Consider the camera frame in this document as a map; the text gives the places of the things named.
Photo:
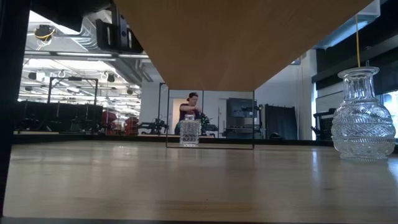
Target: ceiling light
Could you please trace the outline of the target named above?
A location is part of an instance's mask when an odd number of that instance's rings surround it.
[[[21,93],[19,96],[43,96],[43,97],[47,97],[48,94],[25,94],[25,93]],[[53,95],[51,94],[51,97],[54,98],[62,98],[62,97],[70,97],[71,95]],[[81,99],[87,99],[87,100],[92,100],[94,97],[93,96],[81,96],[81,95],[77,95],[77,96],[73,96],[74,98],[81,98]],[[106,97],[105,96],[97,96],[97,100],[105,100]],[[136,97],[121,97],[121,96],[112,96],[113,100],[128,100],[128,102],[132,101],[132,100],[137,100]]]
[[[69,92],[69,93],[79,93],[80,90],[78,88],[71,87],[71,88],[67,88],[67,92]]]
[[[59,82],[59,84],[63,85],[63,86],[69,86],[69,84],[65,83],[65,82]]]
[[[143,58],[143,59],[149,58],[148,55],[127,55],[127,54],[119,54],[118,56],[119,56],[120,58]]]
[[[61,72],[58,72],[58,77],[60,78],[65,78],[67,74],[62,70]]]
[[[59,56],[81,56],[81,57],[112,57],[111,54],[96,53],[76,53],[76,52],[57,52]]]
[[[92,93],[90,93],[90,92],[87,92],[86,90],[81,90],[83,93],[87,93],[87,94],[90,94],[91,96],[94,96],[94,94],[92,94]]]
[[[80,88],[85,88],[85,89],[94,89],[95,87],[92,86],[81,86]],[[99,90],[116,90],[116,87],[113,86],[99,86]]]
[[[43,52],[43,51],[34,51],[34,50],[26,50],[25,54],[28,55],[50,55],[50,52]]]
[[[132,94],[133,94],[132,88],[129,87],[129,88],[127,89],[127,94],[128,94],[128,95],[132,95]]]
[[[31,80],[36,80],[37,78],[37,73],[35,72],[29,72],[29,74],[27,75],[27,77]]]
[[[91,60],[91,61],[115,62],[115,61],[116,61],[116,58],[87,58],[87,60]]]
[[[107,80],[108,79],[108,74],[106,72],[101,74],[101,80]]]
[[[115,81],[115,79],[114,79],[114,74],[109,74],[108,75],[108,78],[106,79],[108,82],[110,82],[110,83],[112,83],[112,82],[114,82]]]

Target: cut crystal vase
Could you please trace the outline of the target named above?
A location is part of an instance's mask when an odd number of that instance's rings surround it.
[[[200,121],[195,120],[195,115],[186,114],[185,120],[180,122],[180,146],[197,147],[199,144]]]
[[[387,159],[395,146],[390,112],[374,95],[376,67],[359,67],[338,74],[344,101],[333,115],[331,134],[340,157],[357,161]]]

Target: glass panel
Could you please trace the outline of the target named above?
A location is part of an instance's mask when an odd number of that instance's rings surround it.
[[[205,91],[203,113],[206,135],[215,138],[252,139],[252,92]],[[255,138],[262,138],[259,110],[254,107]]]
[[[392,122],[396,128],[396,138],[398,138],[398,91],[383,94],[382,102],[390,111]]]

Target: ceiling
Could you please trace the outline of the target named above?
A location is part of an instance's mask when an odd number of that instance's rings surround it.
[[[93,22],[102,19],[110,22],[110,12],[101,11],[89,15],[83,20],[83,25],[91,29],[87,34],[95,34]],[[56,29],[49,42],[42,42],[34,36],[34,31],[40,24],[48,24]],[[85,42],[96,40],[69,38],[66,35],[76,35],[66,27],[58,26],[52,21],[30,12],[26,50],[43,52],[95,52],[102,51],[96,46],[96,41],[89,47]],[[29,78],[29,73],[36,73],[35,80]],[[114,74],[115,81],[108,82],[108,76]],[[74,58],[67,57],[40,58],[27,57],[24,59],[19,100],[45,101],[49,91],[50,77],[82,77],[98,79],[98,104],[115,110],[121,114],[138,115],[141,110],[141,83],[162,82],[163,79],[153,66],[151,60],[137,61],[133,58],[117,58],[114,60],[99,60],[98,58]],[[61,103],[93,103],[95,94],[95,82],[73,82],[69,80],[54,80],[52,85],[51,101]]]

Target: person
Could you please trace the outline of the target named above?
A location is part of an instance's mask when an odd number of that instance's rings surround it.
[[[197,106],[198,93],[190,93],[187,101],[188,103],[182,103],[180,105],[180,117],[178,124],[175,126],[174,134],[180,134],[180,122],[185,119],[186,114],[194,114],[195,119],[200,119],[201,108]]]

